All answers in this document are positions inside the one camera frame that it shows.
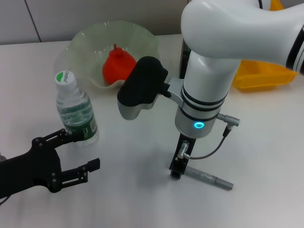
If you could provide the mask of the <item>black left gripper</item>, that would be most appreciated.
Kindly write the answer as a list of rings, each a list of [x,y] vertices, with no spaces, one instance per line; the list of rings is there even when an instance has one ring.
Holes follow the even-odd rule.
[[[100,169],[100,159],[62,171],[56,148],[84,140],[84,133],[69,134],[65,129],[32,141],[30,150],[0,163],[0,197],[8,197],[35,186],[56,193],[88,182],[88,173]]]

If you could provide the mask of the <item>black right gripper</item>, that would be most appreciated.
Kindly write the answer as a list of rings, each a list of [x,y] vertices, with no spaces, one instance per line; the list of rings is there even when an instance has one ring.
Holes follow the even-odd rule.
[[[179,140],[178,140],[178,143],[177,143],[177,147],[176,147],[176,150],[175,150],[175,154],[173,156],[173,159],[172,159],[170,167],[169,167],[169,170],[171,171],[170,176],[172,178],[176,179],[176,180],[179,180],[182,177],[182,175],[184,174],[185,169],[187,167],[187,164],[188,164],[188,159],[185,159],[185,158],[176,159],[177,155],[178,155],[178,152],[181,149],[182,143],[184,141],[187,141],[189,143],[189,146],[188,146],[188,149],[187,149],[186,153],[191,155],[193,147],[195,145],[196,139],[189,138],[189,137],[183,135],[182,133],[180,133]]]

